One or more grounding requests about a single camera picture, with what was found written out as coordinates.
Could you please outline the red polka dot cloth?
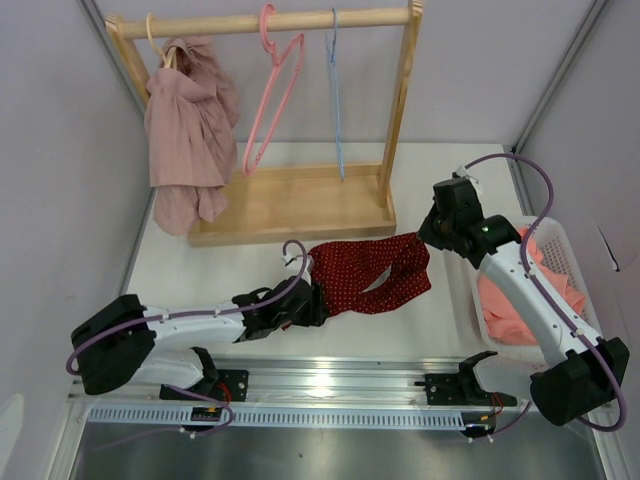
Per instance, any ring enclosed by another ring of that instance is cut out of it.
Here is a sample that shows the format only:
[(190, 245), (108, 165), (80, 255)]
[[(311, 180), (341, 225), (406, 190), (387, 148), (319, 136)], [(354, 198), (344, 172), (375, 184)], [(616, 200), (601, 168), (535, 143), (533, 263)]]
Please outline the red polka dot cloth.
[(311, 279), (331, 317), (394, 311), (431, 289), (430, 254), (414, 232), (381, 240), (333, 241), (310, 250)]

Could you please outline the pink pleated skirt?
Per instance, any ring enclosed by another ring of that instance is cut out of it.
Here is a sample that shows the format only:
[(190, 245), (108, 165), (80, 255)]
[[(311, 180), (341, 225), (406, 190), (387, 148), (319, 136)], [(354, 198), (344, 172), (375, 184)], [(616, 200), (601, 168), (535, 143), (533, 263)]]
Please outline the pink pleated skirt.
[(238, 161), (239, 97), (210, 38), (172, 38), (163, 50), (177, 65), (159, 67), (146, 85), (153, 218), (166, 233), (184, 236), (228, 207), (223, 188)]

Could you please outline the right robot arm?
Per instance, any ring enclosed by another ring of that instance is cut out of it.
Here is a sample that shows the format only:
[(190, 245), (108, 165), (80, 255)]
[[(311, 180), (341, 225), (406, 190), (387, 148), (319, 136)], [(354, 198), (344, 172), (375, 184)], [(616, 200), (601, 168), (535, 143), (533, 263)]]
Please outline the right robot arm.
[[(437, 183), (434, 204), (418, 238), (452, 251), (506, 296), (533, 333), (541, 365), (503, 358), (495, 352), (471, 357), (471, 370), (456, 380), (458, 395), (479, 403), (491, 392), (532, 402), (556, 426), (573, 420), (601, 432), (616, 432), (627, 420), (621, 391), (630, 353), (619, 338), (605, 340), (553, 288), (528, 255), (528, 242), (502, 215), (486, 217), (476, 189), (464, 178)], [(587, 414), (616, 401), (612, 425), (589, 423)]]

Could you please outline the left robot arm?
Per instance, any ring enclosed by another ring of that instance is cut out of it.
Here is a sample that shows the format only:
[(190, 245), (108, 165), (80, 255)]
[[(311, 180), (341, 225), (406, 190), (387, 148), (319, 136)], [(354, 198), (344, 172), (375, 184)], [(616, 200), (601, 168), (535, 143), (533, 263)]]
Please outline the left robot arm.
[(208, 346), (262, 340), (287, 326), (320, 327), (329, 316), (320, 285), (295, 276), (191, 311), (151, 308), (122, 295), (71, 334), (67, 363), (86, 394), (129, 383), (158, 385), (163, 399), (209, 398), (220, 375)]

